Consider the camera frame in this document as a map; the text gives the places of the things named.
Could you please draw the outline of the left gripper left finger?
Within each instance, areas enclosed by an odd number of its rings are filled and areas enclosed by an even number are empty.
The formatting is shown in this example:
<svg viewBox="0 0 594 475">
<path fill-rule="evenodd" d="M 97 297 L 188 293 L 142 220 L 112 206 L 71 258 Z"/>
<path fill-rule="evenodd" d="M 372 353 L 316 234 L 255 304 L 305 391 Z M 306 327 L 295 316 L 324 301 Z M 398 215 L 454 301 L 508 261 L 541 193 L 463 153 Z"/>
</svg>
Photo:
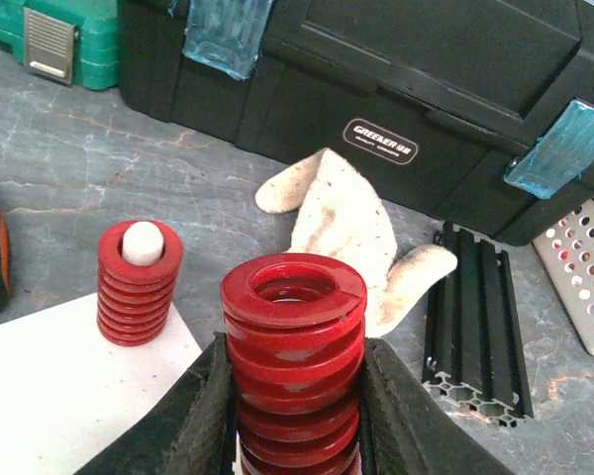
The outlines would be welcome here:
<svg viewBox="0 0 594 475">
<path fill-rule="evenodd" d="M 226 335 L 217 332 L 160 401 L 80 474 L 232 474 L 236 409 Z"/>
</svg>

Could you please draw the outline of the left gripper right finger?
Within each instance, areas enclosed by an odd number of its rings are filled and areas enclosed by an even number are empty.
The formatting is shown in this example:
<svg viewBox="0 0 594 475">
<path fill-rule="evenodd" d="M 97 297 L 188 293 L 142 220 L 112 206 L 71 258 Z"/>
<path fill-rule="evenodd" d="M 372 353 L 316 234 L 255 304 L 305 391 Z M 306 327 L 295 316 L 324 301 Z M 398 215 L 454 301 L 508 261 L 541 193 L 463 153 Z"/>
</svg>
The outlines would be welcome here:
<svg viewBox="0 0 594 475">
<path fill-rule="evenodd" d="M 368 338 L 360 371 L 363 474 L 509 474 L 432 399 L 394 349 Z"/>
</svg>

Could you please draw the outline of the red spring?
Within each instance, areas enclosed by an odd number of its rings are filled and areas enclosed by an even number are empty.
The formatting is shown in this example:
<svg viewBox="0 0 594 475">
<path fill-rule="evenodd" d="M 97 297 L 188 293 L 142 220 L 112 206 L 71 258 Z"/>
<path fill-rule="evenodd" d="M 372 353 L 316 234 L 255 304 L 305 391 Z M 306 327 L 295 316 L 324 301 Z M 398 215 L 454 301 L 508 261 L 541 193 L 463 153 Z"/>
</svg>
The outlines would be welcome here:
<svg viewBox="0 0 594 475">
<path fill-rule="evenodd" d="M 152 221 L 163 239 L 157 261 L 150 265 L 127 261 L 125 234 L 134 224 L 112 226 L 98 243 L 97 327 L 106 339 L 122 346 L 148 343 L 164 329 L 183 257 L 178 234 Z"/>
<path fill-rule="evenodd" d="M 356 474 L 367 290 L 349 265 L 258 257 L 221 284 L 246 474 Z"/>
</svg>

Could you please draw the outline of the white peg base plate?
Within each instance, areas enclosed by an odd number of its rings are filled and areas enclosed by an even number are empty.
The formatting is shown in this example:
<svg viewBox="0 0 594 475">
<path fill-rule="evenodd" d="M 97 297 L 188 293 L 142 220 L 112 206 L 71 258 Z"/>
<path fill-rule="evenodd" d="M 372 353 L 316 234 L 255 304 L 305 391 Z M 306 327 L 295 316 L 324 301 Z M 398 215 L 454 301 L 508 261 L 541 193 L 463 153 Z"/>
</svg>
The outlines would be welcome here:
<svg viewBox="0 0 594 475">
<path fill-rule="evenodd" d="M 72 474 L 132 427 L 200 355 L 175 308 L 133 347 L 90 294 L 0 325 L 0 474 Z"/>
</svg>

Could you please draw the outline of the white leather work glove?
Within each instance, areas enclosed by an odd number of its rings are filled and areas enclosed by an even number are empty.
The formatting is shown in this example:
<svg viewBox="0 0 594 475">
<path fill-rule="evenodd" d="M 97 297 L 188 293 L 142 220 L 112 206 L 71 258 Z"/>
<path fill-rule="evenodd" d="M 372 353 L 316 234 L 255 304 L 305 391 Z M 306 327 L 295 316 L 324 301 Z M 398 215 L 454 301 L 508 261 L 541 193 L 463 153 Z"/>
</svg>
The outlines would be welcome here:
<svg viewBox="0 0 594 475">
<path fill-rule="evenodd" d="M 457 268 L 437 244 L 402 258 L 394 230 L 372 185 L 345 158 L 323 148 L 266 180 L 254 196 L 268 214 L 298 213 L 291 252 L 337 259 L 356 270 L 367 288 L 366 334 L 392 332 L 438 281 Z"/>
</svg>

